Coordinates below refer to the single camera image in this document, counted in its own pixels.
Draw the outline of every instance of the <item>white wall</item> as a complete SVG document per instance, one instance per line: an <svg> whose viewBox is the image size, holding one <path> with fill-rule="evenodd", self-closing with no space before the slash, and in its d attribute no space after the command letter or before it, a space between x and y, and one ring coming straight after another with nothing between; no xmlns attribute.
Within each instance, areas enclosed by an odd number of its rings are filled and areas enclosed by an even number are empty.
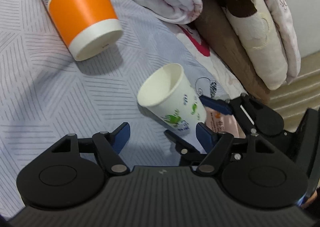
<svg viewBox="0 0 320 227"><path fill-rule="evenodd" d="M293 17L301 57L320 50L320 0L286 0Z"/></svg>

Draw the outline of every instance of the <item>white paper cup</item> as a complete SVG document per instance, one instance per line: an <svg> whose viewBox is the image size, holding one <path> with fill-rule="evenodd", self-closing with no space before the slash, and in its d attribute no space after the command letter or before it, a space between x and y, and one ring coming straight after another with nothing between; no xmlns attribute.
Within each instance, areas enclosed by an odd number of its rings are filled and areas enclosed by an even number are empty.
<svg viewBox="0 0 320 227"><path fill-rule="evenodd" d="M194 130L207 113L178 63L155 71L141 86L138 103L178 131Z"/></svg>

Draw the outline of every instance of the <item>cup rim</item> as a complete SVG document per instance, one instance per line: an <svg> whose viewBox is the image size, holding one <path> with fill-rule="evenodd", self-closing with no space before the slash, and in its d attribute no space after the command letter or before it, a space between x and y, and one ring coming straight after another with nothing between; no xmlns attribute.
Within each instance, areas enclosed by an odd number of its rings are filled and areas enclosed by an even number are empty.
<svg viewBox="0 0 320 227"><path fill-rule="evenodd" d="M169 91L169 93L168 93L164 98L160 99L160 100L159 100L158 102L156 102L155 104L152 104L152 105L141 105L141 104L140 104L140 101L139 101L139 95L141 94L142 88L145 86L145 84L146 84L149 80L151 80L151 78L152 78L155 74L157 74L158 72L160 72L160 71L163 70L166 66L169 66L169 65L178 65L178 66L181 68L181 74L180 74L180 76L179 76L179 78L178 78L175 86L172 87L172 89ZM178 64L178 63L168 63L168 64L162 66L161 68L159 68L158 70L156 70L153 74L151 74L151 75L145 80L145 82L141 85L141 87L140 87L140 89L139 89L139 91L138 91L138 95L137 95L137 101L138 101L139 105L142 106L142 107L145 107L145 108L150 108L150 107L154 107L154 106L160 105L160 104L163 103L165 100L167 100L167 99L172 95L172 93L177 89L177 87L179 86L180 82L181 82L182 79L183 79L183 76L184 76L184 69L183 69L183 67L182 67L181 64Z"/></svg>

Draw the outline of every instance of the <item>orange cup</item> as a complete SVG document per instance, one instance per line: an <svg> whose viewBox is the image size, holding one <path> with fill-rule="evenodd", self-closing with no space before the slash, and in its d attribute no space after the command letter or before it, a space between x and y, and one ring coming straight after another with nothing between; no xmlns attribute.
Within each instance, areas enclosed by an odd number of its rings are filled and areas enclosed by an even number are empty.
<svg viewBox="0 0 320 227"><path fill-rule="evenodd" d="M110 0L43 0L76 61L103 51L123 34Z"/></svg>

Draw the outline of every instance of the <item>bed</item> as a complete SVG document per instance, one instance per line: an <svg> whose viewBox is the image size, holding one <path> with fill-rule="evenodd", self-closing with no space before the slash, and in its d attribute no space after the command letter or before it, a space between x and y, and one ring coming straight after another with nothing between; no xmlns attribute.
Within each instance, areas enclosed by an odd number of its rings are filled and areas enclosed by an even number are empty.
<svg viewBox="0 0 320 227"><path fill-rule="evenodd" d="M198 93L228 98L243 91L213 52L191 53L177 33L131 0L112 3L124 35L94 58L76 62L41 0L0 0L1 215L23 208L15 185L19 171L68 133L91 137L129 122L131 138L120 156L130 168L177 165L180 156L163 134L166 126L136 101L140 85L164 64L180 63ZM201 150L194 133L184 138Z"/></svg>

